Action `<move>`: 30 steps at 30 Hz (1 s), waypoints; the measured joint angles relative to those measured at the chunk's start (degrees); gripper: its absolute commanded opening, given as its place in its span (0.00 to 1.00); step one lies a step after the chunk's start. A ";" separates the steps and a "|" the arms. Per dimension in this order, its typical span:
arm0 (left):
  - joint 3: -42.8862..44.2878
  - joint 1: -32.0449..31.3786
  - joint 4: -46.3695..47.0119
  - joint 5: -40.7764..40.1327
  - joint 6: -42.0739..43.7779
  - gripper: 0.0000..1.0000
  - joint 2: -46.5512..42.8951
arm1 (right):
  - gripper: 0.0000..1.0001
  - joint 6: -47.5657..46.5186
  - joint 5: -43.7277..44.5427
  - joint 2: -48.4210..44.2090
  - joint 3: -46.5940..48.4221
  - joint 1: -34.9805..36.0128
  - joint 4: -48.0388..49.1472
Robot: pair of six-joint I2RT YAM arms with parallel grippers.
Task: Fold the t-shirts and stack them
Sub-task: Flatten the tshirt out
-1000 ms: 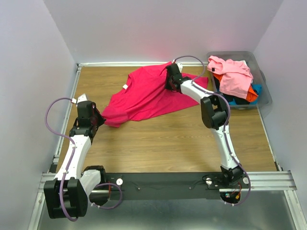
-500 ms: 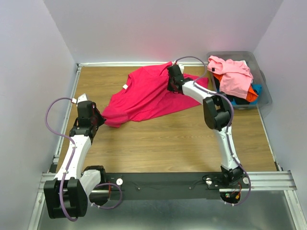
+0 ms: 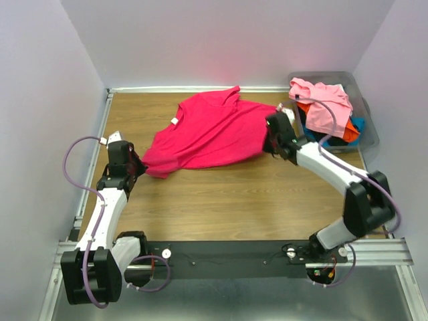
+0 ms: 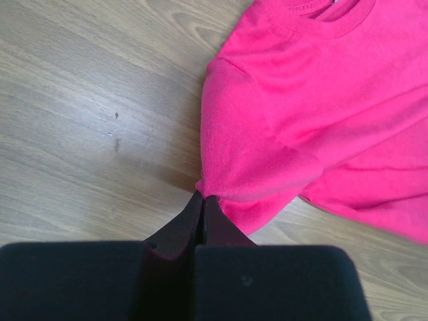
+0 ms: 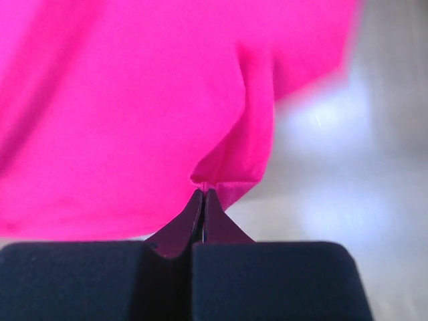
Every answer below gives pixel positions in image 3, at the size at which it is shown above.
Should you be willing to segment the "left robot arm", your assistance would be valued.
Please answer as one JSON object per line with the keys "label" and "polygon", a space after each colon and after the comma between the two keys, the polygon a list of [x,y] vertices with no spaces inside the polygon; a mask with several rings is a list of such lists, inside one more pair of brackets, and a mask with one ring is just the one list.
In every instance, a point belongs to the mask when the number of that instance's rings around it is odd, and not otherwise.
{"label": "left robot arm", "polygon": [[71,305],[93,304],[106,308],[118,301],[128,264],[146,252],[143,232],[114,236],[122,211],[146,166],[134,145],[119,131],[97,141],[106,147],[108,163],[96,188],[87,189],[96,195],[96,205],[84,236],[73,250],[62,254],[60,265]]}

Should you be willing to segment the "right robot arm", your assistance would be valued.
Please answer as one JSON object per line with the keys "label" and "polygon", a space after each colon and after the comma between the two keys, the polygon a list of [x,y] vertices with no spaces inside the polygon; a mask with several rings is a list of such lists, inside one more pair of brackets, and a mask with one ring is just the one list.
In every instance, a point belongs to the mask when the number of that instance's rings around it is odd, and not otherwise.
{"label": "right robot arm", "polygon": [[267,116],[265,123],[264,152],[312,171],[344,197],[342,217],[309,237],[312,257],[319,258],[365,237],[398,217],[384,174],[358,169],[306,136],[297,137],[290,119],[282,112]]}

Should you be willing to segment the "magenta t-shirt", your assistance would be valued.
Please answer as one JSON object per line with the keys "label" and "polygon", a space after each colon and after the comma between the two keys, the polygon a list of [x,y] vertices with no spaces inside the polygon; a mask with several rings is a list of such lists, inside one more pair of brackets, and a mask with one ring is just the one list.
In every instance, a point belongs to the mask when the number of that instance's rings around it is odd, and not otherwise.
{"label": "magenta t-shirt", "polygon": [[265,118],[276,107],[241,98],[240,87],[201,92],[179,103],[142,161],[148,175],[165,179],[179,169],[204,169],[261,154]]}

